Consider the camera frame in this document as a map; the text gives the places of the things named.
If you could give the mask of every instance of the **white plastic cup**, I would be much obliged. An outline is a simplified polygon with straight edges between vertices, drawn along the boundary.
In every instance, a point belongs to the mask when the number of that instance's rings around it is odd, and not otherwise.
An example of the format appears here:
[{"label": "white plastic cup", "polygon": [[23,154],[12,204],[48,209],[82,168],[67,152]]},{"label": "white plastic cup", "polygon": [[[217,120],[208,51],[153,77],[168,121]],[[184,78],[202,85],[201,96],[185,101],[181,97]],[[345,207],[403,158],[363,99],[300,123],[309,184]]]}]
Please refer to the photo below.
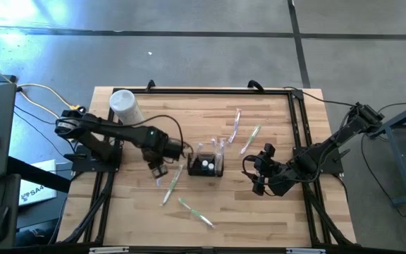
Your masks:
[{"label": "white plastic cup", "polygon": [[131,91],[119,90],[113,93],[109,100],[109,106],[124,125],[144,121],[142,111]]}]

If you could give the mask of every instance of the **white paper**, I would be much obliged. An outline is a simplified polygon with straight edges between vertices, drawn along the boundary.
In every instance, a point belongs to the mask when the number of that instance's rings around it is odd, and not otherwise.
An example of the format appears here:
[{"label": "white paper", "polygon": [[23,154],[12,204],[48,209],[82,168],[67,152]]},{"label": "white paper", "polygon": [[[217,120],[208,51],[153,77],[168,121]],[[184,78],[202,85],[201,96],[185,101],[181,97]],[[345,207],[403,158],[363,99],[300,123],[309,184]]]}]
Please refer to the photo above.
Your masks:
[{"label": "white paper", "polygon": [[[50,171],[50,173],[56,173],[56,160],[52,159],[45,162],[38,162],[31,164],[41,170]],[[56,190],[46,188],[37,183],[31,183],[29,181],[21,180],[20,185],[20,199],[18,200],[18,206],[28,205],[43,200],[55,198],[57,195]]]}]

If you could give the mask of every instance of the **yellow cable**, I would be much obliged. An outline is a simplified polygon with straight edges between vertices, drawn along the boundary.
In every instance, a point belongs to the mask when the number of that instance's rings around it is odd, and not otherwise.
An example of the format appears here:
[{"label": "yellow cable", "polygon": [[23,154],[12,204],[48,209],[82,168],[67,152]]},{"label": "yellow cable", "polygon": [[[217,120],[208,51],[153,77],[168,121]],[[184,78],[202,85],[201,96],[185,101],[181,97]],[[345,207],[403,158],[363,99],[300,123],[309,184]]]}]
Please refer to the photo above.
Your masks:
[{"label": "yellow cable", "polygon": [[[1,73],[0,73],[0,76],[1,76],[2,78],[4,78],[7,82],[16,85],[14,82],[10,81],[8,78],[6,78],[6,76],[2,75]],[[69,103],[67,103],[67,101],[65,101],[65,100],[62,98],[62,96],[60,96],[56,91],[54,91],[52,88],[50,88],[50,87],[48,87],[48,86],[46,86],[46,85],[40,85],[40,84],[35,84],[35,83],[27,83],[27,84],[17,85],[17,87],[23,87],[23,86],[37,86],[37,87],[43,87],[43,88],[48,89],[48,90],[50,90],[51,92],[53,92],[65,105],[67,105],[68,108],[70,108],[70,109],[72,109],[72,110],[79,108],[79,105],[72,106],[72,105],[70,105]],[[37,106],[37,107],[39,107],[39,108],[41,108],[41,109],[43,109],[43,110],[49,112],[50,114],[52,114],[52,115],[53,115],[54,117],[56,117],[57,119],[59,118],[59,116],[58,116],[57,114],[55,114],[53,111],[47,109],[46,107],[44,107],[44,106],[42,106],[42,105],[40,105],[40,104],[38,104],[38,103],[36,103],[36,102],[33,102],[31,99],[29,99],[29,97],[28,97],[23,91],[20,91],[20,94],[21,94],[28,102],[30,102],[30,103],[32,103],[33,105],[35,105],[35,106]]]}]

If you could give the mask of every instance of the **gray floor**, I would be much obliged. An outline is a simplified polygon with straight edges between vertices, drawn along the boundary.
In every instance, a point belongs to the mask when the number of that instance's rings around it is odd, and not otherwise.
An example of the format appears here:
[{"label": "gray floor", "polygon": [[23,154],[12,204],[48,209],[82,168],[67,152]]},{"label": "gray floor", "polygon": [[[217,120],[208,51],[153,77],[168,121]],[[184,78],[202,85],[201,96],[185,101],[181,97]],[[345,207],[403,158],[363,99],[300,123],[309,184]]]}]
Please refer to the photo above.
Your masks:
[{"label": "gray floor", "polygon": [[[295,0],[305,33],[406,34],[406,1]],[[2,1],[0,25],[87,30],[292,32],[284,0],[108,0]],[[367,103],[374,108],[406,102],[406,40],[302,40],[311,87],[326,99]],[[302,87],[292,38],[109,37],[0,35],[0,71],[20,83],[54,87],[74,104],[88,106],[94,86],[244,87],[255,79],[264,87]],[[60,112],[63,105],[43,90],[34,100]],[[17,105],[52,121],[17,97]],[[405,107],[384,111],[392,116]],[[332,129],[346,108],[327,105]],[[70,148],[51,126],[34,122],[63,152]],[[359,138],[345,145],[345,183],[358,243],[406,250],[406,218],[400,218],[367,171]],[[371,166],[392,195],[402,183],[385,143],[366,141]],[[15,117],[11,155],[26,162],[64,159]]]}]

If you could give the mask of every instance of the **butcher block tabletop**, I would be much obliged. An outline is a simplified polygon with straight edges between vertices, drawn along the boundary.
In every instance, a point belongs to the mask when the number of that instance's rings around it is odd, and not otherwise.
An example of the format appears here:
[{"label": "butcher block tabletop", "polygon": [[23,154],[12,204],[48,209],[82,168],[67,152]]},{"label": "butcher block tabletop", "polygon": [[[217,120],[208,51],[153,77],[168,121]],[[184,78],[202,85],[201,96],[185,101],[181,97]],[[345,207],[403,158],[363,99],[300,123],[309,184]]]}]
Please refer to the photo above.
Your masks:
[{"label": "butcher block tabletop", "polygon": [[[96,87],[89,113],[107,119],[113,89]],[[323,98],[320,89],[304,91]],[[286,96],[178,93],[135,96],[146,119],[160,114],[172,116],[181,125],[185,142],[193,147],[203,143],[203,152],[214,151],[212,138],[228,138],[233,133],[237,109],[242,110],[240,124],[233,144],[226,147],[223,177],[188,176],[184,168],[164,206],[160,204],[185,159],[168,165],[169,173],[158,187],[140,150],[125,142],[121,167],[113,183],[105,246],[311,246],[301,184],[295,184],[283,197],[258,196],[252,192],[252,182],[241,174],[242,158],[257,155],[264,143],[275,146],[274,160],[286,162],[292,157],[295,142]],[[320,143],[331,135],[325,105],[306,95],[304,101],[312,141]],[[297,102],[295,108],[301,123]],[[241,156],[240,150],[258,124],[261,124],[261,130]],[[172,138],[180,137],[177,125],[170,119],[158,118],[145,125],[155,126]],[[254,171],[251,162],[246,162],[246,168]],[[72,182],[58,241],[69,236],[88,211],[95,176],[95,173],[84,173]],[[343,186],[331,175],[321,175],[320,182],[327,213],[344,235],[355,242]],[[179,198],[185,198],[186,203],[211,221],[215,228],[191,214],[178,202]],[[101,210],[95,217],[92,240],[97,235]],[[314,218],[318,237],[322,239],[319,216]]]}]

